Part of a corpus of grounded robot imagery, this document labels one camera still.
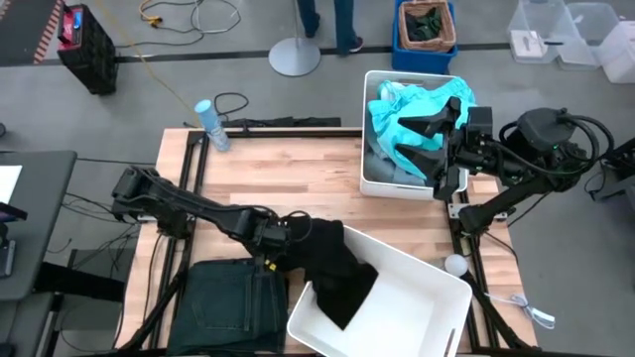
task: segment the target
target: white storage bin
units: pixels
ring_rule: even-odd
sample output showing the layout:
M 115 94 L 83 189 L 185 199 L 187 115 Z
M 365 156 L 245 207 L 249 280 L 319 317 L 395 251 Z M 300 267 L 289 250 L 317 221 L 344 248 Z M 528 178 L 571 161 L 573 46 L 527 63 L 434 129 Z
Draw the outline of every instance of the white storage bin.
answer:
M 593 54 L 593 61 L 569 54 L 571 60 L 566 61 L 566 59 L 561 58 L 560 65 L 564 69 L 597 69 L 600 67 L 597 49 L 617 26 L 619 19 L 608 4 L 572 3 L 567 5 L 567 8 L 580 38 Z
M 595 63 L 563 0 L 519 0 L 507 34 L 519 63 Z
M 312 284 L 287 330 L 327 357 L 453 357 L 471 301 L 469 285 L 385 243 L 345 227 L 344 242 L 379 272 L 344 330 L 318 308 Z
M 597 54 L 613 83 L 635 83 L 635 21 L 622 21 L 606 37 Z
M 366 135 L 373 135 L 372 118 L 368 113 L 368 102 L 377 99 L 377 88 L 384 80 L 391 80 L 405 85 L 415 84 L 425 89 L 433 90 L 452 80 L 452 75 L 437 75 L 423 73 L 398 72 L 390 70 L 370 70 L 364 77 L 363 127 L 361 146 L 361 174 L 359 190 L 366 195 L 380 197 L 394 197 L 404 199 L 433 199 L 433 188 L 421 185 L 394 184 L 389 181 L 378 181 L 367 178 L 364 174 L 364 153 L 368 149 Z M 459 188 L 467 188 L 467 170 L 461 169 Z

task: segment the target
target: plastic bottle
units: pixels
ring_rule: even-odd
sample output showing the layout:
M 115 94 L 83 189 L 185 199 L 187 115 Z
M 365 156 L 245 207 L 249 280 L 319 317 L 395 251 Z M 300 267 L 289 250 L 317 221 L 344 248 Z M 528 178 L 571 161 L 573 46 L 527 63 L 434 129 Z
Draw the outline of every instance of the plastic bottle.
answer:
M 209 140 L 216 150 L 226 152 L 229 150 L 229 138 L 225 133 L 216 111 L 211 105 L 211 100 L 205 99 L 200 101 L 194 107 L 194 111 L 198 114 L 198 119 L 203 129 L 207 133 Z

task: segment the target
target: wooden tabletop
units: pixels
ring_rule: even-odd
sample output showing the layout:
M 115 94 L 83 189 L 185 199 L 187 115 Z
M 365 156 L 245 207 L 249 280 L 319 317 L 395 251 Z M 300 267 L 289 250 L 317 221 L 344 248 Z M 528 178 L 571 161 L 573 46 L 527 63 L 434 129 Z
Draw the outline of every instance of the wooden tabletop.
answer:
M 168 129 L 161 143 L 157 170 L 162 177 L 174 183 L 179 182 L 181 175 L 188 132 L 189 129 Z M 199 147 L 194 152 L 191 165 L 190 187 L 195 177 Z M 266 205 L 281 216 L 300 209 L 313 217 L 339 219 L 348 226 L 434 265 L 452 254 L 445 204 L 434 200 L 362 195 L 359 192 L 360 157 L 361 138 L 232 139 L 231 150 L 227 153 L 216 152 L 210 146 L 202 195 L 224 204 Z M 494 178 L 470 177 L 470 202 L 484 202 L 497 192 Z M 511 244 L 504 223 L 492 225 L 490 233 Z M 155 225 L 145 225 L 141 230 L 126 291 L 124 320 L 117 346 L 127 342 L 142 323 L 149 272 L 152 272 L 152 276 L 148 312 L 154 306 L 168 243 L 167 238 L 161 238 L 154 266 L 150 267 L 158 237 Z M 508 298 L 511 294 L 523 292 L 516 261 L 507 250 L 483 236 L 480 252 L 491 294 Z M 175 271 L 179 257 L 180 254 L 177 254 Z M 200 219 L 197 221 L 192 264 L 203 260 L 245 257 L 249 257 L 249 254 L 242 245 L 221 234 L 211 223 Z M 289 312 L 302 292 L 303 274 L 301 270 L 289 274 Z M 496 301 L 494 304 L 520 338 L 529 344 L 536 344 L 532 323 L 520 308 Z M 477 302 L 474 307 L 481 345 L 487 345 L 482 313 Z M 166 316 L 172 316 L 172 311 L 173 306 L 169 305 Z M 164 318 L 160 346 L 167 344 L 171 321 L 171 318 Z M 467 333 L 463 332 L 459 352 L 468 351 Z M 313 351 L 288 336 L 286 352 Z

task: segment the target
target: blue bottle cap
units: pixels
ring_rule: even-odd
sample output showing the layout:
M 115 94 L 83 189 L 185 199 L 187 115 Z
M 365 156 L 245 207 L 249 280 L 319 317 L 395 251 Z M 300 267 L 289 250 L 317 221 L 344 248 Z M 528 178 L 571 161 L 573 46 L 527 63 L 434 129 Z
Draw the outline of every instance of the blue bottle cap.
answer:
M 209 108 L 211 108 L 211 100 L 204 99 L 194 106 L 194 111 L 197 114 L 201 114 L 209 110 Z

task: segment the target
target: round stand base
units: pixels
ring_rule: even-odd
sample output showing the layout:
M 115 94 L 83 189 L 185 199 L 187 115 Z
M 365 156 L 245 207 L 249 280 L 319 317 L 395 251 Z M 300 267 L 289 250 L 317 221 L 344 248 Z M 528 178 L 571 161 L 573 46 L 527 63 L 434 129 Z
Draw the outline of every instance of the round stand base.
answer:
M 319 48 L 303 38 L 289 38 L 276 44 L 269 51 L 269 64 L 282 75 L 301 76 L 318 67 Z

